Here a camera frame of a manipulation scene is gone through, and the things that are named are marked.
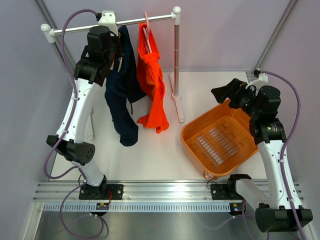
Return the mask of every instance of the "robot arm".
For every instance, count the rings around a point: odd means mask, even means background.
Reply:
[[[266,77],[261,73],[259,79],[265,82]],[[250,133],[263,160],[269,197],[255,186],[250,177],[233,176],[228,182],[231,191],[241,195],[255,210],[256,223],[262,232],[294,232],[297,230],[297,224],[290,201],[294,203],[302,227],[308,224],[313,216],[310,209],[302,207],[292,180],[286,150],[283,160],[280,157],[286,141],[284,127],[276,118],[281,103],[280,91],[275,87],[259,84],[261,82],[257,85],[247,84],[235,78],[226,86],[211,90],[218,103],[221,104],[229,98],[230,108],[241,108],[250,116]],[[287,195],[281,163],[292,199]]]
[[[110,31],[105,25],[94,26],[87,34],[88,45],[84,47],[81,59],[75,65],[75,84],[78,98],[75,112],[66,134],[56,151],[73,165],[78,166],[87,178],[88,187],[92,188],[98,199],[106,192],[106,177],[100,172],[93,160],[95,146],[84,142],[85,128],[97,93],[102,89],[104,80],[110,72],[112,62],[118,57],[118,32]],[[72,93],[70,102],[56,135],[47,137],[47,144],[53,147],[65,132],[74,102]]]

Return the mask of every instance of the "orange laundry basket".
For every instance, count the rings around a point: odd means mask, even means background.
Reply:
[[[185,125],[181,140],[195,168],[208,180],[230,174],[258,151],[249,132],[250,118],[230,100]]]

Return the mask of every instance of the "orange hoodie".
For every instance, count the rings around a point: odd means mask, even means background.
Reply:
[[[152,53],[148,53],[145,47],[145,34],[143,28],[146,23],[141,23],[139,27],[138,63],[136,66],[136,78],[138,79],[142,91],[152,98],[150,113],[140,117],[138,124],[143,124],[146,128],[156,129],[156,133],[166,130],[169,127],[164,111],[165,84],[163,82],[162,69],[158,63],[160,54],[156,40],[150,30],[149,42]]]

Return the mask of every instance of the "white clothes rack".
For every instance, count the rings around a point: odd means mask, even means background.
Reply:
[[[132,24],[140,24],[146,22],[146,18],[137,18],[131,20],[124,20],[124,21],[116,21],[116,17],[114,12],[106,11],[112,16],[110,19],[113,19],[113,22],[109,22],[109,24],[116,25],[117,27],[123,25],[132,25]],[[160,15],[160,16],[151,16],[148,17],[149,22],[160,21],[160,20],[173,20],[174,22],[174,72],[170,73],[170,82],[172,88],[172,95],[171,98],[175,103],[175,108],[178,116],[178,120],[180,123],[185,121],[185,115],[183,112],[182,104],[181,104],[181,94],[179,93],[179,34],[180,34],[180,15],[181,15],[181,8],[179,6],[175,6],[170,14],[167,15]],[[75,33],[75,32],[82,32],[88,31],[92,27],[96,27],[99,25],[103,25],[103,23],[97,25],[88,25],[88,26],[79,26],[79,27],[72,27],[67,28],[65,33]],[[62,53],[60,48],[56,43],[56,36],[62,34],[62,29],[54,29],[51,28],[48,24],[42,24],[41,30],[43,31],[44,35],[46,36],[48,42],[52,44],[53,50],[55,51],[57,57],[64,64]]]

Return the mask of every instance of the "white floor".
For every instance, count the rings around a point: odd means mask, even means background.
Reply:
[[[119,143],[104,93],[97,96],[93,105],[95,139],[86,142],[95,145],[94,160],[109,180],[202,180],[202,175],[193,167],[183,152],[180,138],[182,127],[217,105],[211,89],[229,83],[233,78],[247,81],[245,72],[181,72],[180,93],[185,123],[179,123],[176,107],[171,99],[169,73],[163,73],[166,85],[164,110],[170,127],[156,133],[155,129],[139,126],[138,142],[131,147]],[[133,120],[149,113],[151,100],[148,97],[133,104]],[[57,176],[72,164],[57,155],[52,175]],[[249,174],[253,179],[265,179],[264,164],[259,153],[248,159],[233,173]],[[80,173],[73,170],[61,180],[77,180]]]

